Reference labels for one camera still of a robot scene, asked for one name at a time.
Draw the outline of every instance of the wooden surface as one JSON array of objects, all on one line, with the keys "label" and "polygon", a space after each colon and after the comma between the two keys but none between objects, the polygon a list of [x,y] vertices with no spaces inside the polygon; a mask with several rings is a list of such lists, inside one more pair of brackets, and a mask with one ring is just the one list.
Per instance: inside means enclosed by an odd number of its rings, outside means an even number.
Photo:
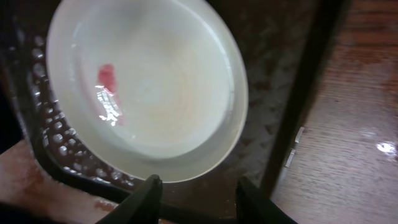
[{"label": "wooden surface", "polygon": [[299,223],[398,223],[398,1],[354,0],[274,202]]},{"label": "wooden surface", "polygon": [[25,141],[0,155],[0,177],[0,202],[55,221],[95,223],[116,206],[52,180],[36,164]]}]

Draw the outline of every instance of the dark metal tray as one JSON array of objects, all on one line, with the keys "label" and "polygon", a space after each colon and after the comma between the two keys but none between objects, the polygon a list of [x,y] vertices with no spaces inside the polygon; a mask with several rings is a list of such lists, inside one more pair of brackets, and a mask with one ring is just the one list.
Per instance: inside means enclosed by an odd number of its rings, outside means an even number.
[{"label": "dark metal tray", "polygon": [[[194,180],[164,184],[161,216],[176,222],[234,222],[234,191],[242,175],[271,194],[349,1],[208,2],[242,53],[249,82],[248,118],[237,146],[215,170]],[[0,4],[3,86],[39,164],[58,181],[121,202],[141,181],[92,155],[51,92],[45,43],[59,1]]]}]

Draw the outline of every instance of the white bowl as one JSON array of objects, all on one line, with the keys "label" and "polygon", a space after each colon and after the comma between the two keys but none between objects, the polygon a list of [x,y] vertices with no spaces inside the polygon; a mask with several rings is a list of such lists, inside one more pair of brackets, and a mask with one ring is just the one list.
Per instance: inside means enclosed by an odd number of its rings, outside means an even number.
[{"label": "white bowl", "polygon": [[85,145],[140,179],[205,174],[244,126],[242,58],[202,0],[64,0],[50,26],[47,68]]}]

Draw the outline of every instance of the wooden table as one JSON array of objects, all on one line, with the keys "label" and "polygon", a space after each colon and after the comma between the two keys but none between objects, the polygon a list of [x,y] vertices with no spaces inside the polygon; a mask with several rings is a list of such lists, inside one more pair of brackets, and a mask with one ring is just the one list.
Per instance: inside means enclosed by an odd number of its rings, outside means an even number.
[{"label": "wooden table", "polygon": [[274,202],[299,223],[398,223],[398,1],[355,0]]}]

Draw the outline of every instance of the red stain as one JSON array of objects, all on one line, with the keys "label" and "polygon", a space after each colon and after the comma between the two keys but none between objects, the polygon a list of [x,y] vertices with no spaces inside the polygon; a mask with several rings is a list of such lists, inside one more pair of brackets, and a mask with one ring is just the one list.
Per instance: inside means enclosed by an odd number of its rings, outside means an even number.
[{"label": "red stain", "polygon": [[103,65],[98,71],[98,81],[111,93],[116,93],[116,79],[114,67],[111,64]]},{"label": "red stain", "polygon": [[119,113],[118,123],[123,125],[123,113],[120,110],[120,100],[117,93],[118,84],[116,82],[115,69],[112,64],[104,64],[100,66],[98,70],[98,82],[104,86],[108,97],[111,97],[117,104],[117,107],[114,108],[114,110]]}]

